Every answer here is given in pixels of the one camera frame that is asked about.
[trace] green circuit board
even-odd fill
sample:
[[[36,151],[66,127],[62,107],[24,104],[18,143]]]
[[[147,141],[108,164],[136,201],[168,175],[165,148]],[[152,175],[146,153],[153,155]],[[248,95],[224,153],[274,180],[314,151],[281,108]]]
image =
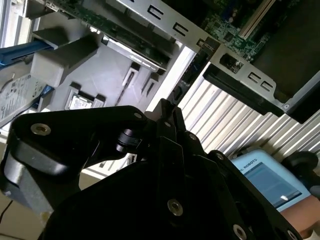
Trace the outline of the green circuit board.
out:
[[[291,0],[289,2],[285,11],[281,14],[276,23],[278,26],[281,25],[291,9],[298,5],[300,1],[301,0]],[[237,53],[248,62],[252,62],[255,60],[255,56],[257,56],[257,54],[263,49],[265,44],[272,37],[272,33],[266,32],[257,41],[251,38],[251,36],[254,36],[255,33],[260,29],[261,25],[264,23],[262,20],[249,38],[245,40],[238,36],[241,28],[233,26],[231,23],[227,22],[221,17],[221,15],[223,14],[223,10],[228,6],[229,2],[230,0],[214,0],[214,4],[217,6],[217,10],[214,12],[211,11],[207,14],[205,21],[203,22],[201,27],[215,39],[225,44],[233,52]],[[245,24],[247,20],[249,20],[249,16],[245,16],[242,22]]]
[[[82,20],[89,26],[106,34],[108,37],[122,43],[135,52],[140,53],[145,58],[161,67],[167,67],[169,62],[167,56],[140,37],[118,26],[104,16],[83,7],[81,0],[48,0],[47,2],[58,7],[60,11],[67,13],[69,16]]]

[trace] sticker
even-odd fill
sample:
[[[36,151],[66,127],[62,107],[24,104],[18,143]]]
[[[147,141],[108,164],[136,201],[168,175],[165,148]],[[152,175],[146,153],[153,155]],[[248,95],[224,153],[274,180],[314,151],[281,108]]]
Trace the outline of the sticker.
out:
[[[45,83],[30,74],[8,83],[0,94],[0,126],[7,124],[15,115],[30,107],[45,86]]]

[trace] metal slot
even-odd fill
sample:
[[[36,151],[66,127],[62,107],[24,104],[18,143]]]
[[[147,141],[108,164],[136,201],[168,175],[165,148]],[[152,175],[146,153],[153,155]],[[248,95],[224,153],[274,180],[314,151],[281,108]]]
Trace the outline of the metal slot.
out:
[[[271,91],[271,89],[273,88],[273,86],[269,83],[267,83],[266,81],[264,81],[262,84],[261,84],[261,87],[263,87],[265,90],[267,90],[268,92]]]
[[[261,77],[259,77],[257,74],[253,72],[249,74],[248,78],[254,81],[256,84],[259,82],[259,80],[261,80]]]
[[[179,23],[175,23],[175,25],[173,26],[173,30],[175,30],[176,32],[178,32],[179,34],[181,34],[182,36],[186,36],[185,33],[183,33],[182,31],[186,31],[186,32],[189,32],[188,29],[186,29],[184,26],[182,26],[181,24]]]
[[[276,0],[264,0],[241,29],[239,36],[247,39],[275,2]]]
[[[154,85],[159,82],[159,75],[157,73],[151,73],[148,80],[145,82],[141,89],[141,95],[148,97],[149,93],[153,89]]]
[[[146,96],[147,96],[147,97],[148,97],[151,89],[154,87],[154,85],[155,85],[154,83],[151,83],[150,87],[149,87],[148,90],[146,91]]]
[[[202,48],[202,46],[203,46],[204,43],[205,43],[205,41],[200,38],[199,41],[198,41],[196,44],[197,44],[200,48]]]
[[[148,8],[148,13],[150,13],[152,16],[154,16],[156,19],[161,20],[161,17],[158,16],[157,14],[163,15],[164,13],[160,11],[158,8],[150,5]]]

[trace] black plastic part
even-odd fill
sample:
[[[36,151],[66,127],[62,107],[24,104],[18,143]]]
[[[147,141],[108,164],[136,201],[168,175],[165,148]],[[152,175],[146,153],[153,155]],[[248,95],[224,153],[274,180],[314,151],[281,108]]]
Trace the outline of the black plastic part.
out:
[[[33,210],[53,212],[42,239],[211,239],[214,232],[238,240],[235,225],[247,240],[289,240],[288,230],[301,239],[221,152],[204,152],[181,109],[162,99],[151,117],[123,106],[27,114],[13,123],[2,165]],[[39,122],[49,135],[30,131]],[[139,161],[79,192],[86,161],[115,159],[119,143]],[[27,171],[15,178],[13,163]]]
[[[211,84],[232,95],[262,115],[270,112],[280,117],[284,114],[280,108],[276,107],[213,64],[208,67],[203,74],[203,77]]]
[[[288,111],[288,115],[298,121],[305,123],[312,115],[320,109],[320,82],[304,96],[293,108]]]
[[[320,176],[313,171],[318,162],[319,159],[315,153],[301,151],[285,158],[282,165],[293,173],[313,196],[320,199]]]

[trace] silver metal surface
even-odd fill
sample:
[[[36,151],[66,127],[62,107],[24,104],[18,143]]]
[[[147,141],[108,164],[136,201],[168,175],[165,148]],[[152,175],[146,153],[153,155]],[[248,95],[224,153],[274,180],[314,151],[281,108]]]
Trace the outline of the silver metal surface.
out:
[[[190,137],[192,140],[197,140],[197,137],[196,137],[194,134],[192,134],[192,133],[189,134],[189,137]]]
[[[240,240],[246,240],[247,239],[247,234],[246,232],[243,230],[242,227],[240,227],[239,225],[235,224],[233,225],[233,231],[234,234],[240,239]]]
[[[200,50],[197,45],[199,40],[205,41],[210,37],[204,30],[160,0],[117,1],[195,52]]]
[[[220,63],[220,59],[225,55],[228,54],[232,56],[233,58],[237,59],[239,62],[243,63],[243,67],[237,72],[234,73],[228,68],[226,68],[224,65]],[[268,100],[270,103],[274,104],[275,106],[281,108],[284,104],[275,99],[274,94],[276,90],[276,83],[273,81],[270,77],[268,77],[266,74],[264,74],[262,71],[248,63],[245,59],[238,56],[235,52],[231,51],[229,48],[227,48],[224,45],[220,45],[218,50],[215,52],[213,57],[211,58],[210,62],[230,75],[232,78],[236,79],[243,85],[250,88],[255,93],[262,96],[264,99]],[[249,76],[251,74],[254,74],[255,76],[259,76],[259,78],[255,78],[255,81],[253,81]],[[271,89],[266,89],[264,84],[270,85]]]
[[[167,206],[169,211],[177,217],[180,217],[184,213],[182,205],[176,199],[170,199],[167,202]]]
[[[287,115],[261,115],[200,77],[179,104],[186,128],[208,153],[227,157],[248,147],[262,148],[282,161],[296,151],[320,153],[320,110],[304,124]]]
[[[220,153],[217,153],[216,156],[218,157],[218,159],[224,160],[224,156],[222,156]]]
[[[139,113],[137,113],[137,112],[136,112],[134,115],[135,115],[138,119],[141,119],[141,118],[142,118],[142,116],[141,116]]]
[[[16,13],[28,19],[36,19],[43,15],[52,13],[53,10],[49,4],[43,0],[23,0],[17,2]]]
[[[292,238],[292,240],[298,240],[297,236],[290,230],[288,230],[289,236]]]
[[[0,2],[0,48],[5,47],[11,0],[2,0]]]
[[[194,23],[192,23],[184,16],[173,10],[171,7],[169,7],[161,0],[117,1],[129,8],[131,11],[137,13],[144,19],[148,20],[150,23],[160,28],[162,31],[171,35],[173,38],[177,39],[183,45],[186,45],[194,52],[198,52],[200,49],[200,47],[197,45],[199,40],[205,41],[208,37],[212,38],[212,36],[210,36],[207,32],[196,26]],[[232,57],[236,58],[244,64],[244,66],[237,74],[234,74],[225,66],[220,64],[220,59],[225,53],[228,53],[229,55],[231,55]],[[222,71],[229,74],[231,77],[235,78],[236,80],[250,88],[252,91],[256,92],[257,94],[268,100],[270,103],[276,105],[279,108],[283,106],[283,103],[276,100],[273,94],[276,89],[276,83],[270,77],[262,73],[260,70],[258,70],[256,67],[254,67],[247,61],[245,61],[236,53],[232,52],[223,44],[216,51],[210,62]],[[248,78],[248,76],[251,73],[255,73],[261,77],[258,83]],[[267,91],[266,89],[264,89],[262,87],[262,84],[264,82],[270,84],[272,86],[272,90]]]
[[[308,95],[308,92],[312,91],[313,87],[315,87],[320,82],[320,71],[313,76],[294,96],[289,99],[283,106],[283,110],[285,112],[289,111],[296,103],[298,103],[304,96]]]
[[[51,128],[43,123],[35,123],[31,126],[31,132],[40,136],[47,136],[51,133]]]

